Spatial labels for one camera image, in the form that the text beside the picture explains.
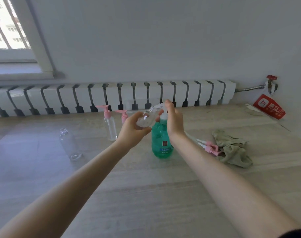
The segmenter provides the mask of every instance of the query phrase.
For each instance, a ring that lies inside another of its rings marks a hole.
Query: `tabletop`
[[[180,108],[192,136],[223,129],[248,141],[254,165],[229,165],[301,223],[301,139],[244,104]],[[113,115],[117,132],[121,115]],[[103,113],[0,118],[0,228],[111,142]],[[59,130],[71,131],[83,156],[70,162]],[[238,237],[181,156],[158,159],[151,135],[120,160],[84,205],[64,238]]]

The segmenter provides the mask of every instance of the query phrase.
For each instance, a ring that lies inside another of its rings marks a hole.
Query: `red valve handle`
[[[277,79],[277,76],[274,76],[274,75],[267,75],[267,78],[268,78],[268,79],[271,79],[271,80],[276,80],[276,79]]]

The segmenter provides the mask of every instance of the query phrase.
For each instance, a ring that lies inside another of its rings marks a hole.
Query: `hand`
[[[135,147],[145,135],[149,134],[151,127],[138,129],[136,122],[140,117],[143,117],[142,112],[137,112],[126,119],[116,140],[117,143],[131,149]]]
[[[168,120],[167,120],[167,132],[169,140],[174,145],[175,139],[177,137],[185,136],[185,131],[183,129],[183,117],[177,109],[175,109],[174,104],[170,100],[165,101],[165,107],[168,111]]]

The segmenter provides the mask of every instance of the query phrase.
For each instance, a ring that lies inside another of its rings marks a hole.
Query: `black sleeve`
[[[301,238],[301,229],[289,231],[286,234],[280,236],[279,238]]]

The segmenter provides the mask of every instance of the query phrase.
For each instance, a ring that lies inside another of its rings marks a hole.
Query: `white radiator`
[[[235,87],[228,80],[4,86],[0,117],[100,112],[95,106],[104,104],[115,111],[128,100],[128,110],[147,109],[150,99],[170,99],[176,107],[227,104]]]

